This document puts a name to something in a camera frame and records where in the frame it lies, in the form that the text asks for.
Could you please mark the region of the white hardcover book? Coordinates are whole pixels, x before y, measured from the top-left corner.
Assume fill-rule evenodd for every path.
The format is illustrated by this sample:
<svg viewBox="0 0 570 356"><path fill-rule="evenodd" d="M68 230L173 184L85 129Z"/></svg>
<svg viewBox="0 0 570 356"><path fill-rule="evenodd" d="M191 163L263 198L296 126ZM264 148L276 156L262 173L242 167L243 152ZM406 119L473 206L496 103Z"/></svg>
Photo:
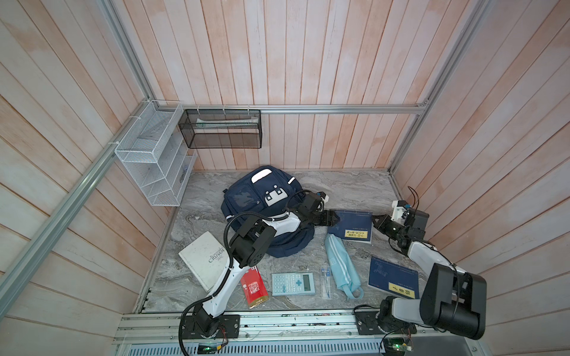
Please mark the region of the white hardcover book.
<svg viewBox="0 0 570 356"><path fill-rule="evenodd" d="M227 251L209 231L193 240L178 255L207 292L226 271Z"/></svg>

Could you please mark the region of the navy blue student backpack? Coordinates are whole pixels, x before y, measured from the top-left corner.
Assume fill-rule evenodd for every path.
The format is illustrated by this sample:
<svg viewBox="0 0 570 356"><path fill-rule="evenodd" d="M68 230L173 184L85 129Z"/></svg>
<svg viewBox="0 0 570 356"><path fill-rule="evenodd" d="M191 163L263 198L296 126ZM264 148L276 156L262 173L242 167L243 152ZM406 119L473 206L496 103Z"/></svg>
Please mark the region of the navy blue student backpack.
<svg viewBox="0 0 570 356"><path fill-rule="evenodd" d="M301 184L291 174L273 166L261 166L224 190L221 211L227 220L241 212L257 212L265 217L282 215L286 207L301 203L301 190ZM274 258L295 255L309 245L314 234L311 224L278 234L267 254Z"/></svg>

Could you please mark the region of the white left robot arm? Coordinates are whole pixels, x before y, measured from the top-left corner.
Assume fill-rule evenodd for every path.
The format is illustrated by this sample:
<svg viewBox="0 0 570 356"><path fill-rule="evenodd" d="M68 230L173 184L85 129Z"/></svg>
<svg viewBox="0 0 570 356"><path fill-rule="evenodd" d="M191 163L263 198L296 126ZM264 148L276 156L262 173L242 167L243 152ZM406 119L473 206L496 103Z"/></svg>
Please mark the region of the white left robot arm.
<svg viewBox="0 0 570 356"><path fill-rule="evenodd" d="M206 297L183 310L178 329L180 344L185 335L211 338L218 333L220 316L240 279L263 259L275 237L306 225L332 226L338 222L335 212L325 209L328 196L323 191L301 190L299 194L303 199L297 206L287 206L273 217L242 212L230 219L224 229L224 247L229 256L226 270Z"/></svg>

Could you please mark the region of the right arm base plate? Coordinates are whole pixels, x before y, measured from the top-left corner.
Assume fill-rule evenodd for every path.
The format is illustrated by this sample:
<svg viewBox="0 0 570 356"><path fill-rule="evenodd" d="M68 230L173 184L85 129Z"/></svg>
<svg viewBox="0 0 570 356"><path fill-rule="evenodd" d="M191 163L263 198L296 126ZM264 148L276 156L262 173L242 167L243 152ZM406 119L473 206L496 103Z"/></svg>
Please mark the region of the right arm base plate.
<svg viewBox="0 0 570 356"><path fill-rule="evenodd" d="M391 317L381 318L378 311L372 309L358 309L354 313L356 327L359 335L415 335L417 327L411 323L392 320Z"/></svg>

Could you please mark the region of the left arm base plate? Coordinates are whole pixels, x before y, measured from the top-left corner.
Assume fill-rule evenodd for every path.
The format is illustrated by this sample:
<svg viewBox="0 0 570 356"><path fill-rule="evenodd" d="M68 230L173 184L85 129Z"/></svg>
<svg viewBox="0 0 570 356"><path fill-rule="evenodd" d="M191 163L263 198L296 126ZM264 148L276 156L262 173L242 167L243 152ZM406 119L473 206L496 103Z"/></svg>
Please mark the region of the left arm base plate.
<svg viewBox="0 0 570 356"><path fill-rule="evenodd" d="M181 340L202 340L209 338L238 338L240 330L239 314L222 314L219 317L187 315L179 328Z"/></svg>

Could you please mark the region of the navy notebook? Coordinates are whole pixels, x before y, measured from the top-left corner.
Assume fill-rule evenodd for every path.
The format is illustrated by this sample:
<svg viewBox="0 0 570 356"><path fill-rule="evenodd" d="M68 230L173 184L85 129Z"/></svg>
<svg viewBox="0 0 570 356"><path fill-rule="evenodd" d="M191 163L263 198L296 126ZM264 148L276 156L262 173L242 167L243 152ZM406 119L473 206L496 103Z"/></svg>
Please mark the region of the navy notebook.
<svg viewBox="0 0 570 356"><path fill-rule="evenodd" d="M419 273L407 267L371 257L368 285L403 298L419 299Z"/></svg>
<svg viewBox="0 0 570 356"><path fill-rule="evenodd" d="M354 210L336 210L338 221L335 225L328 228L328 234L333 234L342 240L371 243L373 229L373 213L354 211Z"/></svg>

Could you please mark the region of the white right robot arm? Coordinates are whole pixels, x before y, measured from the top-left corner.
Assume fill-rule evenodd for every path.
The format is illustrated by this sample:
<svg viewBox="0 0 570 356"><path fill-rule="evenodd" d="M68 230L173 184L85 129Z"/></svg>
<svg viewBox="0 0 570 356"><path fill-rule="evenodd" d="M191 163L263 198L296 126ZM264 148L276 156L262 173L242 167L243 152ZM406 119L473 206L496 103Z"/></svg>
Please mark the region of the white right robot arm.
<svg viewBox="0 0 570 356"><path fill-rule="evenodd" d="M435 245L423 240L425 232L403 225L382 214L373 216L373 227L395 241L399 251L428 274L420 299L385 298L376 314L386 334L411 330L414 326L450 332L472 340L485 333L487 283L452 263Z"/></svg>

